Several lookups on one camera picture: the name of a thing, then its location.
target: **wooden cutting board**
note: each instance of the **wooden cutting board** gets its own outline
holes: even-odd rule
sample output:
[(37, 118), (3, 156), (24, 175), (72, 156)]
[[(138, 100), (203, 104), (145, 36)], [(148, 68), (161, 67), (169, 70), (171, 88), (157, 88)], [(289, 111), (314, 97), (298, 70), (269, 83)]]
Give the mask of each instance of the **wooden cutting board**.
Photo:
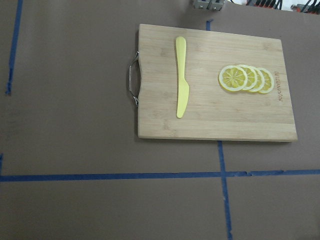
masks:
[[(190, 88), (183, 118), (176, 117), (178, 36), (186, 39), (185, 79)], [(281, 40), (141, 24), (139, 52), (140, 138), (297, 140)], [(274, 89), (268, 94), (224, 90), (219, 72), (238, 64), (269, 70)]]

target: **wood grain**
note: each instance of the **wood grain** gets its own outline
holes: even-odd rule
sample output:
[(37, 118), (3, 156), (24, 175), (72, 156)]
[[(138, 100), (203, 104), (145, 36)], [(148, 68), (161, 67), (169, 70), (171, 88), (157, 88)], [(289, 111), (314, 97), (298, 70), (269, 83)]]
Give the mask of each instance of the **wood grain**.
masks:
[[(177, 111), (175, 39), (186, 39), (185, 79), (190, 86), (183, 118)], [(141, 24), (138, 135), (154, 139), (233, 141), (297, 140), (281, 40)], [(228, 92), (218, 82), (227, 65), (268, 69), (268, 94)]]

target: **cable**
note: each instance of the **cable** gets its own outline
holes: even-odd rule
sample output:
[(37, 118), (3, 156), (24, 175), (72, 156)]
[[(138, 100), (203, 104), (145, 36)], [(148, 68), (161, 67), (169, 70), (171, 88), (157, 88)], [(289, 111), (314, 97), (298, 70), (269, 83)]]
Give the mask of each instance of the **cable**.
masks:
[(320, 11), (320, 1), (317, 5), (314, 6), (314, 9), (312, 11), (313, 14), (319, 14)]
[(260, 3), (260, 7), (263, 7), (265, 5), (266, 1), (267, 0), (262, 0), (261, 3)]
[(306, 9), (306, 7), (308, 6), (308, 4), (311, 2), (311, 0), (308, 0), (308, 2), (303, 6), (303, 8), (301, 9), (301, 13), (304, 12), (304, 10)]
[(276, 5), (274, 6), (274, 9), (278, 9), (278, 5), (280, 3), (280, 0), (278, 0), (278, 2), (276, 3)]
[(306, 11), (306, 13), (310, 13), (313, 11), (315, 5), (316, 5), (317, 0), (313, 0), (313, 3), (311, 4), (311, 6), (308, 8), (308, 10)]
[(276, 4), (276, 0), (272, 0), (271, 3), (270, 3), (270, 5), (269, 5), (269, 8), (272, 9), (275, 4)]
[(268, 8), (268, 7), (269, 7), (269, 5), (270, 5), (270, 3), (271, 3), (271, 0), (266, 0), (266, 2), (265, 2), (265, 4), (264, 4), (264, 6), (265, 6), (266, 8)]

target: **knife handle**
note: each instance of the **knife handle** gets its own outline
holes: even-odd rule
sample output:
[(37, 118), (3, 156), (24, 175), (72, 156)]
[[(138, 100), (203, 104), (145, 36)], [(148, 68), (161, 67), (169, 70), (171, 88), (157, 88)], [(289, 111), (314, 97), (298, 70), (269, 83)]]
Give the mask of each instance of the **knife handle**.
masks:
[(183, 36), (178, 36), (175, 39), (176, 59), (178, 63), (178, 78), (185, 78), (185, 64), (186, 64), (186, 39)]

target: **blue painter's tape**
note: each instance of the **blue painter's tape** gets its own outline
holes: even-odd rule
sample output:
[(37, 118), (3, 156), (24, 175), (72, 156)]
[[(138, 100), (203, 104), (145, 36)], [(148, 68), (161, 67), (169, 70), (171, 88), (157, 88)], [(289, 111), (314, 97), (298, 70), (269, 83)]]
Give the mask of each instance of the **blue painter's tape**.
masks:
[(1, 176), (1, 171), (2, 171), (2, 160), (4, 159), (4, 154), (0, 153), (0, 176)]
[(219, 151), (219, 161), (220, 161), (220, 170), (221, 170), (221, 184), (222, 184), (222, 192), (223, 192), (223, 200), (224, 200), (224, 214), (226, 220), (226, 229), (227, 229), (227, 239), (232, 240), (232, 224), (231, 224), (231, 214), (230, 214), (230, 206), (229, 206), (229, 194), (228, 194), (228, 185), (227, 185), (227, 173), (226, 173), (226, 165), (225, 165), (225, 157), (222, 146), (222, 141), (218, 142), (218, 151)]
[[(222, 145), (219, 146), (219, 156), (223, 158)], [(0, 170), (3, 154), (0, 154)], [(222, 171), (222, 172), (179, 172), (179, 173), (106, 173), (106, 174), (54, 174), (54, 175), (5, 175), (0, 176), (0, 182), (41, 182), (41, 181), (87, 181), (87, 180), (121, 180), (121, 179), (188, 179), (188, 178), (222, 178), (223, 195), (229, 200), (227, 181), (232, 177), (263, 177), (263, 176), (320, 175), (320, 169), (315, 170), (275, 170), (275, 171)]]
[(275, 171), (251, 171), (250, 176), (292, 176), (292, 175), (319, 175), (320, 169), (310, 170), (275, 170)]
[(14, 22), (14, 30), (11, 42), (11, 52), (10, 52), (10, 59), (9, 59), (9, 78), (6, 84), (6, 95), (11, 94), (12, 88), (12, 81), (14, 78), (14, 69), (15, 69), (15, 60), (16, 60), (16, 51), (18, 45), (18, 36), (19, 36), (19, 28), (20, 28), (20, 20), (21, 20), (21, 13), (22, 13), (22, 5), (23, 0), (18, 0), (18, 4), (16, 7), (16, 14), (15, 14), (15, 22)]
[(86, 181), (121, 179), (188, 179), (220, 178), (220, 172), (179, 172), (179, 173), (110, 173), (110, 174), (54, 174), (54, 175), (7, 175), (0, 176), (0, 182), (41, 182), (41, 181)]
[(212, 21), (213, 21), (213, 19), (206, 21), (206, 23), (205, 23), (205, 30), (206, 31), (211, 31), (211, 22)]

